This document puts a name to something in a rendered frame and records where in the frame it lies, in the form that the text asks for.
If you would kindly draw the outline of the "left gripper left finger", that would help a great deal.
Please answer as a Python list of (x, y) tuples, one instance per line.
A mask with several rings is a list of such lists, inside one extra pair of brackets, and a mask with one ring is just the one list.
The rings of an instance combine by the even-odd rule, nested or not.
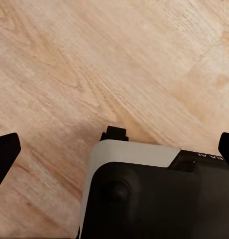
[(16, 132), (0, 136), (0, 184), (21, 152)]

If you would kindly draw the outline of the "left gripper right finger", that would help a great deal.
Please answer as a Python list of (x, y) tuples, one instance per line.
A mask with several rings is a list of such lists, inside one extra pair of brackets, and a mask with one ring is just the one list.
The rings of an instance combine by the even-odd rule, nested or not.
[(222, 133), (219, 141), (218, 150), (222, 155), (222, 157), (227, 162), (227, 164), (229, 165), (229, 133), (227, 132)]

